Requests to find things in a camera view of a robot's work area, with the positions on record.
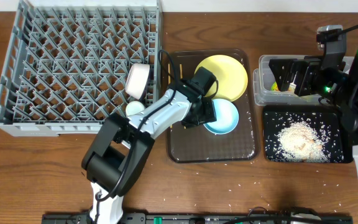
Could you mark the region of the light blue bowl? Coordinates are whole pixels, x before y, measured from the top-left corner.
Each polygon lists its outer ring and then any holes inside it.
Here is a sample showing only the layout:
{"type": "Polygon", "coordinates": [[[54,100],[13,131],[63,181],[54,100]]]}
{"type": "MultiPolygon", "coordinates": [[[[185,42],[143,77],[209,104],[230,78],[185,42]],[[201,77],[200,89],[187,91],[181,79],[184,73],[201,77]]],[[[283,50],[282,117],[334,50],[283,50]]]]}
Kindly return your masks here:
{"type": "Polygon", "coordinates": [[[216,121],[204,124],[211,133],[222,135],[233,131],[239,122],[239,112],[236,106],[225,99],[214,99],[213,108],[216,112],[216,121]]]}

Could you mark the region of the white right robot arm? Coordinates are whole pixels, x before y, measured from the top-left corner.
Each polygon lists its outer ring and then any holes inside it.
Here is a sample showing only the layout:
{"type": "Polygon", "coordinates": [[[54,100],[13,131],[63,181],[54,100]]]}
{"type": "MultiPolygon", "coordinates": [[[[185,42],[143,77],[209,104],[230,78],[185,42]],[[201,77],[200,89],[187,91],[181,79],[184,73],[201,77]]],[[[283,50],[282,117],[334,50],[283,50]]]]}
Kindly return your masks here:
{"type": "Polygon", "coordinates": [[[319,95],[335,106],[342,127],[352,143],[358,178],[358,49],[349,72],[345,73],[344,41],[327,43],[321,57],[274,58],[268,63],[280,91],[294,83],[295,95],[319,95]]]}

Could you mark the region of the white shallow bowl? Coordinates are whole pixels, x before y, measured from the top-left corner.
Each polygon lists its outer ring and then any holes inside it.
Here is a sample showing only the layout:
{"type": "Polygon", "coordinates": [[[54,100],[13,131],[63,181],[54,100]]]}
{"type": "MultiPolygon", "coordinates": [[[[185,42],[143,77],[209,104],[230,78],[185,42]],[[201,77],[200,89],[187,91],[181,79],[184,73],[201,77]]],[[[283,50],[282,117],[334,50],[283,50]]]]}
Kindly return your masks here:
{"type": "Polygon", "coordinates": [[[125,91],[131,97],[139,100],[147,85],[150,65],[135,63],[132,65],[127,76],[125,91]]]}

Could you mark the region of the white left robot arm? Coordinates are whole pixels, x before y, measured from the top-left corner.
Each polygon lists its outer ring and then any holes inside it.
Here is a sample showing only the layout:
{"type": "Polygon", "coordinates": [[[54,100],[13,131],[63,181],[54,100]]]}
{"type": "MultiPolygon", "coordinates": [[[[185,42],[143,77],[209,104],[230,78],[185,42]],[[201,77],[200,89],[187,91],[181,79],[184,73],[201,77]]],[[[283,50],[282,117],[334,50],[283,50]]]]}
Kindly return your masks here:
{"type": "Polygon", "coordinates": [[[211,79],[180,80],[140,113],[106,119],[81,162],[93,189],[89,223],[122,218],[123,198],[141,175],[155,139],[167,128],[177,122],[192,128],[216,120],[207,92],[217,85],[211,79]]]}

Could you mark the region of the white plastic cup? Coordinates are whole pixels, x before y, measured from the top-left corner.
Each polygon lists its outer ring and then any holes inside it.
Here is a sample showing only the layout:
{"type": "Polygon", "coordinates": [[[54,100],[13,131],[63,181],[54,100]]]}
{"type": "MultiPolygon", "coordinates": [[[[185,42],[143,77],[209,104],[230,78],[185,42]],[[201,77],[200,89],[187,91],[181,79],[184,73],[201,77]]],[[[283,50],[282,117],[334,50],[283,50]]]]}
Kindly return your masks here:
{"type": "Polygon", "coordinates": [[[145,106],[139,101],[132,101],[125,108],[126,116],[132,116],[145,110],[145,106]]]}

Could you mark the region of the wooden chopstick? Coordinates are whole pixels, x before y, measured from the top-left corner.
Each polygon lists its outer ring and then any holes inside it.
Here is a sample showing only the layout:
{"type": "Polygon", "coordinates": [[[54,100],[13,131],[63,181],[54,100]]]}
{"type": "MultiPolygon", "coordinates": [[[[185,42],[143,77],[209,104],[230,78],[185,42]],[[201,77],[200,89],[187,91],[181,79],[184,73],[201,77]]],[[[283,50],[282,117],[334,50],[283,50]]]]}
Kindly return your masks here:
{"type": "Polygon", "coordinates": [[[168,85],[169,85],[171,83],[170,64],[167,65],[167,71],[168,71],[168,85]]]}
{"type": "Polygon", "coordinates": [[[180,64],[180,79],[183,79],[183,66],[180,64]]]}

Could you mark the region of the yellow round plate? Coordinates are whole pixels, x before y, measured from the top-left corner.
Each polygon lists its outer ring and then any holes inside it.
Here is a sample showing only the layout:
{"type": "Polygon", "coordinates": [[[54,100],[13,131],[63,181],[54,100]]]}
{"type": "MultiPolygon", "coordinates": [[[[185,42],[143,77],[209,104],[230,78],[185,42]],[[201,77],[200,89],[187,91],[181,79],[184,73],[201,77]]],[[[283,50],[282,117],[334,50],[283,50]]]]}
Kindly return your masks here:
{"type": "Polygon", "coordinates": [[[235,58],[227,55],[213,55],[202,60],[196,70],[204,67],[217,78],[218,89],[214,83],[206,96],[214,95],[228,101],[236,101],[246,91],[248,74],[244,66],[235,58]]]}

